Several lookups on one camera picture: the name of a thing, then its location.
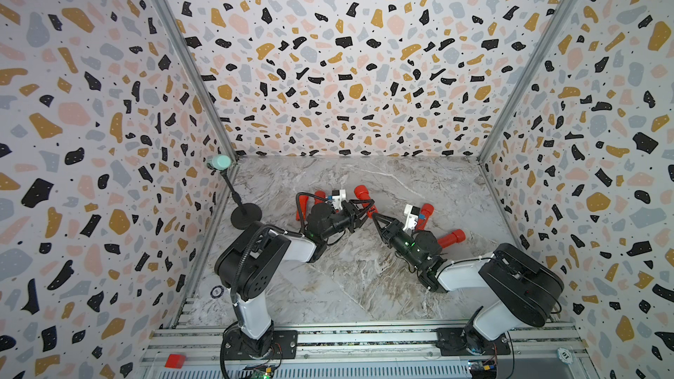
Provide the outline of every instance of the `red cylindrical object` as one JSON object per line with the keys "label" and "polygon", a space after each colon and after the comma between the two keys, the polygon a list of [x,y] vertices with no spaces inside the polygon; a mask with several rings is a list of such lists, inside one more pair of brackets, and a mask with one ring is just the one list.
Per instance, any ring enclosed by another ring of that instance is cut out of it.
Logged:
{"label": "red cylindrical object", "polygon": [[[369,190],[365,187],[364,184],[361,184],[360,186],[356,186],[356,189],[353,190],[353,193],[356,195],[356,198],[360,200],[368,200],[370,198],[370,192]],[[367,211],[367,216],[372,218],[372,214],[378,213],[377,207],[372,205],[372,207]]]}
{"label": "red cylindrical object", "polygon": [[423,230],[426,227],[426,223],[428,222],[428,219],[431,218],[431,215],[433,215],[434,210],[435,208],[431,204],[424,204],[421,207],[421,211],[419,211],[419,221],[417,222],[415,230]]}
{"label": "red cylindrical object", "polygon": [[[309,201],[309,197],[305,197],[304,195],[299,197],[299,207],[302,208],[302,215],[304,215],[304,220],[307,219],[307,202]],[[299,221],[299,212],[295,211],[297,214],[295,215],[295,220]]]}
{"label": "red cylindrical object", "polygon": [[[321,197],[321,198],[327,198],[327,197],[328,197],[328,196],[325,194],[325,192],[322,191],[322,190],[317,190],[316,193],[315,193],[315,195],[316,195],[317,197]],[[320,200],[320,199],[316,199],[316,198],[313,199],[313,204],[314,204],[314,205],[320,204],[321,202],[325,202],[325,201],[324,201],[324,200]]]}
{"label": "red cylindrical object", "polygon": [[464,240],[466,240],[466,233],[464,233],[463,230],[455,230],[445,237],[438,239],[437,243],[444,249],[452,244],[461,243]]}

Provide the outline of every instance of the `red block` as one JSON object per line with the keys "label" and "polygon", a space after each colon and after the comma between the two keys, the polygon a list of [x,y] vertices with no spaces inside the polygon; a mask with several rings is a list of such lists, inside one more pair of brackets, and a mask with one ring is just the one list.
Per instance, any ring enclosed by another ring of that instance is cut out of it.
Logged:
{"label": "red block", "polygon": [[166,360],[164,367],[170,369],[181,369],[183,364],[185,364],[185,355],[184,354],[171,354]]}

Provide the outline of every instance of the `marble floor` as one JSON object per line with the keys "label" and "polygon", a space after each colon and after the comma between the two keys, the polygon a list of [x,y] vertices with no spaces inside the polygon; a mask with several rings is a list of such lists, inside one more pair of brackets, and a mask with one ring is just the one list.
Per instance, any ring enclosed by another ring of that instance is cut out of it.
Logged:
{"label": "marble floor", "polygon": [[[467,240],[444,249],[447,259],[477,256],[512,242],[474,159],[250,157],[240,160],[234,182],[244,202],[260,206],[263,222],[293,231],[299,229],[296,193],[346,189],[347,198],[355,198],[353,189],[359,184],[367,186],[380,213],[404,221],[407,203],[430,203],[435,213],[426,230],[436,237],[464,230]],[[230,200],[224,209],[188,327],[222,326],[234,320],[228,295],[210,295],[220,284],[215,261],[240,234],[229,222],[234,206]],[[485,289],[428,292],[407,264],[384,246],[370,220],[355,233],[347,232],[314,264],[282,262],[266,293],[276,324],[467,319],[494,298]]]}

